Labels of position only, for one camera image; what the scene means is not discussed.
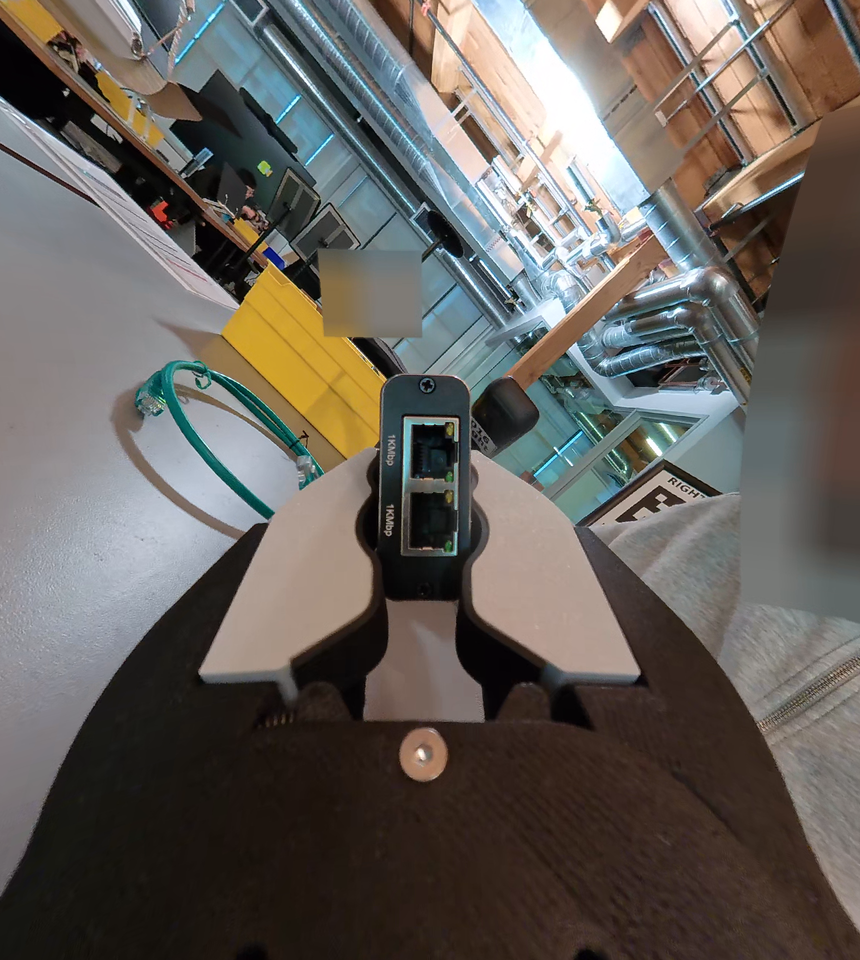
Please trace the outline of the grey desk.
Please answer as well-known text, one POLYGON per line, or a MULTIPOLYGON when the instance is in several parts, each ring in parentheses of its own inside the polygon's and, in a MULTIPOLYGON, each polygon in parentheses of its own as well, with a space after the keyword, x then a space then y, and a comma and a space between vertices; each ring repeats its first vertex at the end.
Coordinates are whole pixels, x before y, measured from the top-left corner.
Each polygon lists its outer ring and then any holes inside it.
POLYGON ((0 105, 0 894, 119 666, 261 521, 136 389, 176 359, 244 383, 342 455, 0 105))

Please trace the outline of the person's grey hoodie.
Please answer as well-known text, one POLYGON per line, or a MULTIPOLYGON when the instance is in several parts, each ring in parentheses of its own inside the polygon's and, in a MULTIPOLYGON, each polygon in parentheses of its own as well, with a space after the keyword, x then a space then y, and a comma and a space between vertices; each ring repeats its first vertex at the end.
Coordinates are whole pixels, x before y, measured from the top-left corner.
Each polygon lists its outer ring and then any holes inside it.
POLYGON ((860 623, 742 599, 737 493, 592 531, 723 668, 860 932, 860 623))

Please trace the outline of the yellow plastic bin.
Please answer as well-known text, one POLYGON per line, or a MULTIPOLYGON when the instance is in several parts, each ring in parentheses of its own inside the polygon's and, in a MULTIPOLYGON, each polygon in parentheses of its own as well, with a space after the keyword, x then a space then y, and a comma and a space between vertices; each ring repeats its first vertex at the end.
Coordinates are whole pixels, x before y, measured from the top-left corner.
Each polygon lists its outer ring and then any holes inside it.
POLYGON ((325 335, 319 307, 277 267, 221 336, 344 458, 378 444, 385 377, 350 340, 325 335))

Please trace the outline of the black wall screen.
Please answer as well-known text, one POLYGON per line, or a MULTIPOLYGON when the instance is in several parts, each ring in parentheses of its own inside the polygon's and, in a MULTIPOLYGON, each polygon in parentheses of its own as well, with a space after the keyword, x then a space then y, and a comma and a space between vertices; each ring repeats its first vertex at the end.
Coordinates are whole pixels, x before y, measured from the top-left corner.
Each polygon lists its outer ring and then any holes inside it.
POLYGON ((286 169, 304 169, 296 144, 248 90, 235 87, 222 72, 201 91, 182 90, 200 118, 174 120, 172 136, 193 156, 208 150, 207 168, 220 171, 228 164, 269 180, 286 169))

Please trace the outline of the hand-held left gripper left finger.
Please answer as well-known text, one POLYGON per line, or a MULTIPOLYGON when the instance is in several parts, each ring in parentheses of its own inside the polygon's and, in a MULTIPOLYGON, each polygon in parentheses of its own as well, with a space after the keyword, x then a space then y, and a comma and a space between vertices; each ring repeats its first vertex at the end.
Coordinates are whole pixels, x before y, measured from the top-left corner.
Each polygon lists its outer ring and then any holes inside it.
POLYGON ((386 617, 383 589, 359 532, 372 495, 376 450, 364 450, 294 494, 268 522, 198 668, 206 684, 271 682, 285 702, 323 680, 354 684, 379 663, 387 629, 352 634, 386 617))

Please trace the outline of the white printed sheet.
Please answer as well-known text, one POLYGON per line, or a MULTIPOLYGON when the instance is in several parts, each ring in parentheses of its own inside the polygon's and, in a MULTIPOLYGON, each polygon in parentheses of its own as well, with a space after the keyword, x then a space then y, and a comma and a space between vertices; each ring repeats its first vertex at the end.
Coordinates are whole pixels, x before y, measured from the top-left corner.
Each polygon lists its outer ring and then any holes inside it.
POLYGON ((189 292, 215 305, 235 310, 238 302, 207 274, 101 167, 72 150, 63 139, 0 98, 4 112, 69 177, 173 279, 189 292))

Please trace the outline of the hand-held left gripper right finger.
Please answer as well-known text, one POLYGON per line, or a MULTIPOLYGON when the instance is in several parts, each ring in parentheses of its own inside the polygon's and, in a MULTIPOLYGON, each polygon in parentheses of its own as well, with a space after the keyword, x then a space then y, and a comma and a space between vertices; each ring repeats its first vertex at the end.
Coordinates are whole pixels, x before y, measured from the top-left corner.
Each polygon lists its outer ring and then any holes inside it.
POLYGON ((547 687, 631 685, 640 666, 568 517, 480 452, 473 504, 481 548, 464 569, 472 623, 536 669, 547 687))

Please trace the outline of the framed marker sign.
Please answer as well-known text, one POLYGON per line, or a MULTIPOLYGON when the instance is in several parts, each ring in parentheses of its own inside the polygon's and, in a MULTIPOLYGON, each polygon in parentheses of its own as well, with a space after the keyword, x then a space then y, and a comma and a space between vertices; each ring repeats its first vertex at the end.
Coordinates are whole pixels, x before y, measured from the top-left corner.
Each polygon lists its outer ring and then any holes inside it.
POLYGON ((675 506, 720 496, 720 491, 682 469, 659 459, 614 496, 576 522, 577 526, 637 522, 675 506))

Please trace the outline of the silver insulated pipes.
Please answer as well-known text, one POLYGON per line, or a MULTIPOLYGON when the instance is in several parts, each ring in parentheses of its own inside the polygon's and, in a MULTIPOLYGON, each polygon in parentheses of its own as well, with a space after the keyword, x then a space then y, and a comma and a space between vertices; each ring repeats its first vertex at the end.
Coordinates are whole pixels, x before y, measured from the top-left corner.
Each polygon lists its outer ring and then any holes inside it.
POLYGON ((751 383, 759 337, 758 314, 730 272, 705 267, 627 295, 578 347, 606 378, 704 358, 724 387, 737 393, 751 383))

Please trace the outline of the black round lamp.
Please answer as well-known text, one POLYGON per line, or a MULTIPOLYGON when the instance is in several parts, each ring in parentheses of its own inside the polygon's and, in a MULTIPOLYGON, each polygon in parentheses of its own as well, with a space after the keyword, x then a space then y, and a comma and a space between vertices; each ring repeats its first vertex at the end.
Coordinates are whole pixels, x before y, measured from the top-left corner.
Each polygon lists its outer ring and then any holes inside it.
POLYGON ((459 232, 436 209, 426 211, 426 229, 432 242, 424 249, 421 263, 440 251, 457 260, 465 256, 465 248, 459 232))

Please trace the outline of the black network adapter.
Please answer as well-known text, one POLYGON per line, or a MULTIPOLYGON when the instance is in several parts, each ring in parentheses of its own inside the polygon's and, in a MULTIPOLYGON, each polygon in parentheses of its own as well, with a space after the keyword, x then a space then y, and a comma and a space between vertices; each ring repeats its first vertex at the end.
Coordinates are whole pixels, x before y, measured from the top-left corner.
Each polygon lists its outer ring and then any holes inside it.
POLYGON ((380 396, 375 552, 392 601, 455 601, 472 553, 471 395, 398 374, 380 396))

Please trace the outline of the wooden beam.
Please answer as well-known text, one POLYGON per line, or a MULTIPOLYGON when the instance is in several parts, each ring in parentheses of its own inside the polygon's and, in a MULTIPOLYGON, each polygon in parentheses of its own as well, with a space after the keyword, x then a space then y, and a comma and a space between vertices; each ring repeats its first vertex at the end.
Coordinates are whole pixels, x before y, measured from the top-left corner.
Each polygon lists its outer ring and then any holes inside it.
POLYGON ((649 235, 511 366, 506 377, 523 390, 531 387, 619 301, 640 287, 665 254, 660 239, 649 235))

